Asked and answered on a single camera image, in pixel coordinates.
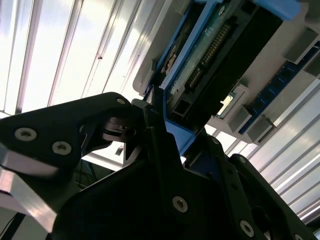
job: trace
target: black metal bracket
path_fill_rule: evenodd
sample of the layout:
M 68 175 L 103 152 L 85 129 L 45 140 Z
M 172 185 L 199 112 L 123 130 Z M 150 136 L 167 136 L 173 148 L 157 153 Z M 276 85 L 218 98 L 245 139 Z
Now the black metal bracket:
M 316 240 L 305 224 L 245 157 L 233 154 L 229 161 L 242 177 L 242 183 L 251 189 L 248 197 L 251 198 L 252 205 L 255 205 L 255 209 L 263 209 L 263 212 L 255 211 L 256 222 L 260 222 L 262 228 L 269 225 L 273 239 Z
M 187 152 L 186 166 L 222 186 L 229 219 L 239 238 L 315 240 L 275 190 L 242 155 L 228 158 L 220 142 L 204 132 Z
M 0 120 L 0 165 L 48 180 L 69 180 L 83 155 L 128 141 L 131 104 L 109 92 Z M 25 156 L 8 160 L 8 151 Z

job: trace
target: screw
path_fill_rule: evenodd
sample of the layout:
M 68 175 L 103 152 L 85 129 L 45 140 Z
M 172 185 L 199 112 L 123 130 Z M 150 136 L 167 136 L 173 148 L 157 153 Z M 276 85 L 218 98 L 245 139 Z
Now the screw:
M 186 200 L 184 200 L 182 197 L 175 196 L 172 199 L 172 203 L 174 208 L 177 209 L 179 212 L 185 213 L 186 211 L 188 211 L 188 204 Z
M 240 156 L 239 159 L 240 159 L 240 162 L 242 162 L 243 164 L 246 163 L 246 159 L 243 156 Z
M 295 234 L 294 235 L 295 240 L 304 240 L 302 237 L 300 237 L 300 235 Z
M 121 98 L 118 98 L 117 100 L 116 100 L 118 103 L 120 103 L 120 104 L 125 104 L 126 102 L 123 100 L 123 99 L 121 99 Z
M 245 220 L 240 221 L 240 227 L 242 231 L 250 238 L 253 238 L 255 235 L 255 231 L 252 226 Z
M 223 6 L 219 11 L 219 16 L 222 15 L 226 10 L 226 6 Z
M 66 156 L 71 153 L 71 150 L 71 145 L 65 141 L 56 141 L 54 144 L 52 144 L 52 151 L 55 154 Z
M 215 143 L 215 144 L 219 144 L 219 141 L 217 139 L 215 139 L 214 137 L 212 138 L 212 141 Z
M 36 139 L 37 133 L 32 128 L 21 127 L 19 129 L 15 130 L 14 136 L 20 141 L 30 142 L 30 141 Z

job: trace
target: cable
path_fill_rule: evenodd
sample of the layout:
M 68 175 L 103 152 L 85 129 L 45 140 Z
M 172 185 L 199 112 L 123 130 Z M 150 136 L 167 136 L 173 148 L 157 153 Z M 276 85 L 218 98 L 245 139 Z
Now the cable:
M 20 227 L 22 221 L 25 219 L 25 214 L 23 213 L 17 213 L 6 231 L 4 232 L 1 240 L 12 240 L 14 235 L 16 234 L 18 228 Z
M 8 225 L 12 222 L 12 220 L 15 218 L 15 216 L 17 216 L 18 213 L 16 213 L 9 221 L 8 223 L 5 225 L 4 229 L 2 230 L 2 232 L 0 233 L 0 237 L 1 235 L 5 232 L 5 230 L 7 229 Z
M 78 184 L 79 188 L 80 188 L 80 185 L 81 185 L 82 162 L 83 162 L 83 160 L 81 159 L 81 161 L 80 161 L 80 176 L 79 176 L 79 184 Z
M 86 167 L 87 167 L 88 170 L 90 171 L 94 182 L 96 182 L 96 181 L 97 181 L 97 176 L 96 176 L 96 173 L 95 173 L 94 168 L 92 167 L 91 162 L 87 162 L 87 161 L 85 161 L 85 160 L 82 160 L 82 161 L 84 162 L 84 164 L 86 165 Z

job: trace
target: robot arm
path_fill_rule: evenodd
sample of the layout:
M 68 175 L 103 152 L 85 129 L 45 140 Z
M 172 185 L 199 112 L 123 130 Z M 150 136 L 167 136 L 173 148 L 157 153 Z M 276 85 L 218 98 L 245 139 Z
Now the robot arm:
M 148 104 L 105 93 L 0 120 L 1 194 L 53 240 L 316 239 L 243 156 L 202 131 L 180 161 L 161 90 Z M 81 192 L 81 157 L 124 142 L 126 167 Z

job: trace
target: hole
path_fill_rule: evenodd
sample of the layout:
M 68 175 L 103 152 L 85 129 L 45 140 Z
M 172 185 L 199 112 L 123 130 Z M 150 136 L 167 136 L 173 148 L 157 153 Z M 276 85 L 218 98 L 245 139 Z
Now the hole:
M 176 107 L 175 111 L 179 114 L 184 114 L 188 107 L 190 106 L 190 103 L 186 102 L 185 100 L 181 100 Z
M 184 209 L 184 202 L 183 201 L 181 201 L 181 200 L 178 200 L 178 201 L 176 201 L 176 204 L 178 204 L 178 206 L 181 208 L 181 209 Z
M 248 227 L 247 225 L 244 225 L 245 230 L 247 230 L 248 232 L 251 232 L 250 227 Z
M 59 150 L 67 150 L 66 145 L 63 145 L 63 144 L 58 145 L 57 148 L 58 148 Z
M 29 131 L 22 131 L 21 136 L 22 137 L 31 137 L 31 133 Z
M 249 15 L 254 12 L 255 8 L 256 5 L 250 1 L 245 2 L 241 7 L 241 9 Z
M 231 184 L 231 187 L 232 187 L 234 190 L 238 190 L 237 186 L 234 185 L 233 183 Z

